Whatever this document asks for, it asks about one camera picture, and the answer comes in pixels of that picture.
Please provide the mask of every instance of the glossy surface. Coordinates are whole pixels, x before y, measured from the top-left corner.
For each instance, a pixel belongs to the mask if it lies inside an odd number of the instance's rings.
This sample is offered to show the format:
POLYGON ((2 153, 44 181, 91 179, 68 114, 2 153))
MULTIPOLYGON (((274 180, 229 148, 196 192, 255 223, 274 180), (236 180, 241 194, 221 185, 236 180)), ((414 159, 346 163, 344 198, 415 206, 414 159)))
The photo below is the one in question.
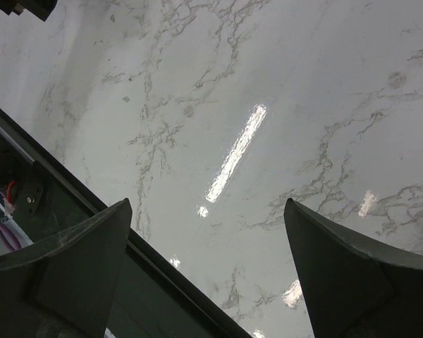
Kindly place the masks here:
POLYGON ((312 337, 288 197, 423 254, 423 0, 0 13, 0 107, 256 338, 312 337))

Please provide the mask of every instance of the purple cable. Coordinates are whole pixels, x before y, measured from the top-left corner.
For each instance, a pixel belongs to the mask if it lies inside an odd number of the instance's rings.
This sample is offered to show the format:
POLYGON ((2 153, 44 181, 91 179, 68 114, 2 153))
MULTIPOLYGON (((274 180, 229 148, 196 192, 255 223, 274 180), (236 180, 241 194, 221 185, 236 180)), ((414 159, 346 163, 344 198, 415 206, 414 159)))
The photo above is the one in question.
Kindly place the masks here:
POLYGON ((22 248, 22 245, 20 244, 19 240, 17 239, 17 237, 14 235, 14 233, 9 230, 6 225, 4 225, 2 222, 0 222, 0 238, 5 239, 6 241, 4 241, 4 244, 6 245, 6 247, 9 249, 9 246, 11 246, 13 248, 13 251, 15 250, 19 250, 22 248), (14 245, 12 245, 11 243, 9 243, 8 239, 6 238, 5 234, 8 235, 9 239, 13 242, 14 245))

